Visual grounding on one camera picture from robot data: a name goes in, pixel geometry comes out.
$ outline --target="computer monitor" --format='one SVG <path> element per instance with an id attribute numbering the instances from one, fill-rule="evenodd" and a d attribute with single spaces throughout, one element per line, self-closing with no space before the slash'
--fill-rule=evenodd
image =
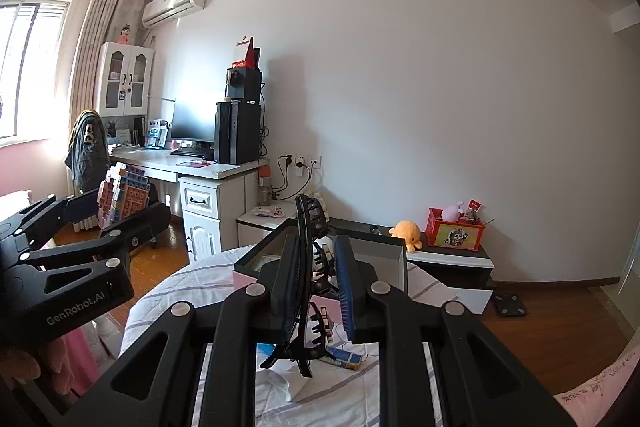
<path id="1" fill-rule="evenodd" d="M 189 100 L 176 100 L 171 138 L 213 142 L 216 133 L 216 102 L 213 97 L 194 96 Z"/>

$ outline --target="window frame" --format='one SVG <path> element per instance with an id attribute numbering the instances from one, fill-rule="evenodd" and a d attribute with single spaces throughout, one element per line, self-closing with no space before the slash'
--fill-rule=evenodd
<path id="1" fill-rule="evenodd" d="M 4 56 L 6 55 L 9 42 L 11 40 L 11 34 L 14 31 L 14 26 L 16 19 L 18 17 L 18 13 L 20 12 L 20 6 L 27 5 L 32 6 L 36 5 L 35 10 L 33 11 L 33 15 L 31 16 L 31 21 L 29 25 L 29 29 L 27 31 L 27 36 L 24 41 L 24 46 L 22 47 L 22 57 L 20 58 L 20 68 L 18 72 L 18 82 L 15 91 L 15 111 L 14 111 L 14 129 L 15 132 L 11 136 L 0 137 L 0 147 L 4 145 L 11 145 L 15 143 L 23 143 L 32 140 L 41 140 L 47 139 L 49 136 L 25 136 L 24 134 L 20 134 L 20 130 L 18 129 L 18 115 L 20 111 L 19 99 L 20 99 L 20 83 L 22 79 L 22 68 L 24 66 L 24 59 L 27 54 L 27 50 L 29 47 L 29 42 L 31 39 L 31 30 L 33 29 L 34 22 L 38 15 L 38 11 L 42 4 L 57 4 L 59 6 L 63 6 L 62 16 L 60 17 L 60 27 L 58 29 L 58 35 L 56 38 L 56 46 L 55 46 L 55 55 L 56 55 L 56 63 L 53 67 L 53 78 L 52 80 L 52 89 L 56 92 L 58 87 L 58 60 L 60 58 L 60 44 L 62 42 L 62 36 L 65 28 L 66 17 L 68 16 L 69 9 L 71 6 L 71 0 L 0 0 L 0 7 L 2 6 L 15 6 L 15 14 L 12 20 L 11 31 L 9 32 L 9 38 L 7 39 L 6 47 L 2 51 L 2 66 L 0 66 L 0 74 L 2 74 L 2 67 L 4 67 Z"/>

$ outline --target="bed sheet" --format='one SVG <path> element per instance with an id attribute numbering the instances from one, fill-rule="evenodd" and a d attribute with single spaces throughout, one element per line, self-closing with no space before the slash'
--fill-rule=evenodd
<path id="1" fill-rule="evenodd" d="M 190 264 L 162 281 L 140 298 L 129 312 L 122 350 L 127 349 L 167 308 L 178 301 L 195 307 L 222 301 L 234 291 L 232 271 L 235 261 L 251 247 L 236 248 Z M 412 299 L 435 306 L 457 299 L 443 283 L 417 266 L 407 263 L 408 291 Z M 378 344 L 354 346 L 348 343 L 342 325 L 334 326 L 332 345 L 364 355 L 358 371 L 350 371 L 318 360 L 311 362 L 314 377 L 293 401 L 277 386 L 260 381 L 255 390 L 255 425 L 257 427 L 305 425 L 313 427 L 373 427 L 379 423 Z M 440 402 L 428 344 L 424 344 L 429 369 L 436 427 L 442 425 Z M 264 356 L 258 352 L 257 365 Z M 207 360 L 200 375 L 193 426 L 198 425 L 200 402 L 206 378 Z"/>

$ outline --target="glass cabinet door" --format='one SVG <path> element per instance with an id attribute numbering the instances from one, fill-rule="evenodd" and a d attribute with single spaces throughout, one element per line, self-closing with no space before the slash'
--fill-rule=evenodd
<path id="1" fill-rule="evenodd" d="M 107 95 L 104 102 L 104 107 L 106 108 L 118 108 L 118 102 L 124 100 L 125 92 L 120 89 L 123 66 L 124 55 L 120 52 L 113 52 L 107 77 Z"/>
<path id="2" fill-rule="evenodd" d="M 137 55 L 134 60 L 133 74 L 129 79 L 130 106 L 142 107 L 146 73 L 146 57 L 145 55 Z"/>

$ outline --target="silver screw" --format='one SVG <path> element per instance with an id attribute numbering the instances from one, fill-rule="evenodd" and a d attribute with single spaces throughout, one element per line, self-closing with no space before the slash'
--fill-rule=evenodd
<path id="1" fill-rule="evenodd" d="M 176 317 L 182 317 L 186 315 L 191 310 L 191 306 L 188 302 L 176 302 L 173 306 L 171 306 L 171 314 Z"/>
<path id="2" fill-rule="evenodd" d="M 384 281 L 375 281 L 371 285 L 371 291 L 373 293 L 377 293 L 378 295 L 386 295 L 391 291 L 391 286 L 389 286 L 388 282 Z"/>
<path id="3" fill-rule="evenodd" d="M 465 312 L 465 307 L 456 301 L 449 301 L 444 305 L 444 311 L 449 315 L 462 315 Z"/>
<path id="4" fill-rule="evenodd" d="M 244 291 L 247 295 L 257 297 L 258 295 L 262 295 L 266 290 L 267 288 L 265 288 L 262 284 L 260 284 L 259 282 L 255 282 L 247 286 Z"/>

